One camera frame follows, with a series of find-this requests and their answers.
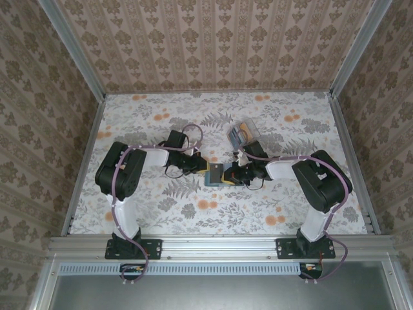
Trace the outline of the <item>teal leather card holder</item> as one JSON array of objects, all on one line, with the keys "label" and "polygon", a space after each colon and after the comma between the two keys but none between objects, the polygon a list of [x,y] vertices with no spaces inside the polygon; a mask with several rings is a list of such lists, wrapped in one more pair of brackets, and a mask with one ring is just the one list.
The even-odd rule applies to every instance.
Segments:
[{"label": "teal leather card holder", "polygon": [[[227,170],[229,167],[232,166],[231,163],[222,163],[223,164],[223,174],[224,176],[224,171]],[[205,173],[205,186],[207,187],[229,187],[228,185],[225,185],[222,183],[222,177],[221,179],[212,179],[210,177],[210,171]]]}]

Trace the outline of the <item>blue credit card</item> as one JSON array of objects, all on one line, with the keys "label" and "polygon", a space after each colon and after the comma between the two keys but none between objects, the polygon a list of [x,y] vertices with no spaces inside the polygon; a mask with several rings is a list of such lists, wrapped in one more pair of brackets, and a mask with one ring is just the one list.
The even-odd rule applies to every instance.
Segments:
[{"label": "blue credit card", "polygon": [[238,139],[239,144],[242,144],[242,143],[248,141],[248,140],[244,137],[244,135],[241,133],[240,128],[239,128],[239,125],[235,125],[235,126],[234,126],[234,135],[235,135],[235,137]]}]

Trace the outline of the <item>teal line-pattern credit card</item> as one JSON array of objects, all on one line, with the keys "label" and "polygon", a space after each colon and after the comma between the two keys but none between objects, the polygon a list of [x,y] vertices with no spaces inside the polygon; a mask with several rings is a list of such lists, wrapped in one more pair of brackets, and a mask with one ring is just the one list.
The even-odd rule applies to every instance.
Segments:
[{"label": "teal line-pattern credit card", "polygon": [[237,145],[242,144],[243,142],[243,134],[241,133],[241,129],[238,126],[234,126],[228,132],[228,138],[235,147]]}]

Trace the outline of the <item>clear plastic card box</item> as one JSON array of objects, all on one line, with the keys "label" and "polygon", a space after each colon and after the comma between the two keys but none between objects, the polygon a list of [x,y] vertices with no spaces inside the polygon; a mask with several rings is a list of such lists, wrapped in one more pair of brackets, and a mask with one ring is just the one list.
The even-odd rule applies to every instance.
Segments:
[{"label": "clear plastic card box", "polygon": [[241,147],[241,146],[247,145],[247,144],[249,144],[250,142],[253,142],[253,141],[257,140],[257,139],[260,137],[260,133],[259,133],[259,131],[258,131],[258,129],[257,129],[255,123],[254,123],[254,121],[253,121],[251,118],[246,118],[246,119],[244,119],[244,120],[242,120],[242,121],[238,121],[238,122],[234,123],[234,124],[231,126],[231,128],[234,127],[235,125],[240,125],[242,122],[245,122],[245,123],[248,125],[249,129],[250,129],[251,132],[252,132],[253,138],[252,138],[252,139],[248,139],[248,141],[246,141],[246,142],[244,142],[244,143],[242,143],[242,144],[240,144],[240,145],[237,145],[236,147],[235,147],[233,144],[231,144],[234,149],[238,149],[238,148]]}]

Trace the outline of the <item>floral patterned table cover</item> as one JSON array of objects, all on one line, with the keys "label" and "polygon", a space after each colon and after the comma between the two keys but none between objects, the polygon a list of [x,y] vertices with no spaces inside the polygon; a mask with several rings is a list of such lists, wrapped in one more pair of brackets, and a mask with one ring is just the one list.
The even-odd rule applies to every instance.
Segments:
[{"label": "floral patterned table cover", "polygon": [[[202,139],[201,155],[229,163],[231,126],[251,118],[259,142],[271,156],[309,155],[325,150],[344,171],[347,161],[328,95],[324,92],[224,92],[112,95],[105,104],[71,233],[109,234],[110,204],[95,175],[115,141],[155,144],[171,130]],[[181,176],[175,167],[142,172],[133,195],[137,223],[144,234],[294,234],[304,222],[308,202],[297,181],[255,180],[250,187],[207,187],[200,174]]]}]

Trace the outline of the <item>grey metal cabinet panel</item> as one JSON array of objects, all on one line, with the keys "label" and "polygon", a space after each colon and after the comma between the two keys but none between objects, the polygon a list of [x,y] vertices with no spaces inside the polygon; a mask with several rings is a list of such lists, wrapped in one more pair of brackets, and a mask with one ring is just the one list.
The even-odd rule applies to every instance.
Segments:
[{"label": "grey metal cabinet panel", "polygon": [[30,310],[413,310],[398,263],[347,262],[330,278],[280,275],[115,275],[43,269]]}]

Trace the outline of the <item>small electronics board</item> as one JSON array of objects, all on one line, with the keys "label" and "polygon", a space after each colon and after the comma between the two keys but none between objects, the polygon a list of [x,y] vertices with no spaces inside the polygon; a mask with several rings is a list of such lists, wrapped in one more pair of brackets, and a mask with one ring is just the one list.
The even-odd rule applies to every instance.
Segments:
[{"label": "small electronics board", "polygon": [[317,280],[323,272],[322,263],[300,263],[300,275],[302,279]]},{"label": "small electronics board", "polygon": [[119,268],[120,277],[123,281],[135,282],[144,273],[146,265],[144,263],[125,263]]}]

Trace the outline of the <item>aluminium frame rail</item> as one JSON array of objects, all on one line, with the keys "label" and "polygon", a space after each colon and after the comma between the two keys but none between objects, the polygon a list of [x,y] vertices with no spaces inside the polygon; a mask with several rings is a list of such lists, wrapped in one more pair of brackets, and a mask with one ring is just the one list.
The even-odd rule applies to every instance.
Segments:
[{"label": "aluminium frame rail", "polygon": [[[289,235],[149,235],[163,241],[162,262],[275,262],[278,239]],[[386,235],[335,235],[333,237],[336,257],[344,256],[346,262],[370,262],[395,259],[392,239]],[[61,262],[104,262],[109,234],[72,234],[52,238],[47,260]]]}]

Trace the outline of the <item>aluminium side rail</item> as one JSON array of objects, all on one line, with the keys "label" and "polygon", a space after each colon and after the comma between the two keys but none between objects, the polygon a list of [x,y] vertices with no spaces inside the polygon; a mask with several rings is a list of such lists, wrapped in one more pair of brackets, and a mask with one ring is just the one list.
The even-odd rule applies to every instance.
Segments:
[{"label": "aluminium side rail", "polygon": [[375,235],[381,234],[381,229],[379,228],[379,223],[376,218],[370,196],[368,194],[367,186],[365,184],[363,174],[359,166],[356,152],[354,150],[343,113],[339,106],[339,101],[337,97],[333,96],[329,92],[327,93],[327,95],[332,115],[337,127],[337,132],[341,140],[343,152],[346,157],[349,173],[352,178],[354,192],[356,193],[359,205],[361,207],[363,221],[365,222],[367,233]]},{"label": "aluminium side rail", "polygon": [[77,175],[76,183],[74,186],[74,190],[72,193],[72,197],[70,199],[70,203],[68,205],[68,210],[66,213],[65,217],[65,222],[63,224],[63,228],[61,231],[60,236],[64,237],[67,236],[68,233],[70,232],[71,226],[72,226],[72,221],[74,219],[74,216],[76,214],[76,209],[79,203],[81,191],[83,188],[83,184],[85,181],[85,177],[88,171],[88,165],[90,163],[90,158],[92,156],[93,148],[94,148],[94,143],[97,138],[97,134],[99,132],[99,126],[101,124],[101,121],[103,119],[103,114],[105,111],[105,98],[101,102],[99,102],[95,114],[95,118],[92,124],[92,128],[90,131],[90,135],[85,147],[85,153],[81,162],[81,166],[79,168],[79,173]]}]

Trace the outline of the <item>aluminium frame post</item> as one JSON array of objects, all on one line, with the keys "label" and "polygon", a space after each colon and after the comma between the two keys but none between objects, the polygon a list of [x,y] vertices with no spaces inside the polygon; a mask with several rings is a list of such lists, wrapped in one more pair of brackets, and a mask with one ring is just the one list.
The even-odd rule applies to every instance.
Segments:
[{"label": "aluminium frame post", "polygon": [[330,87],[330,94],[333,98],[337,98],[343,90],[391,4],[392,0],[375,0],[372,4],[372,8],[367,14],[343,64],[338,70],[332,86]]},{"label": "aluminium frame post", "polygon": [[56,0],[39,0],[39,4],[74,60],[95,99],[99,104],[102,104],[106,93],[102,82],[99,81],[86,54],[83,52],[80,40],[76,38],[75,32],[70,28],[69,22],[57,5]]}]

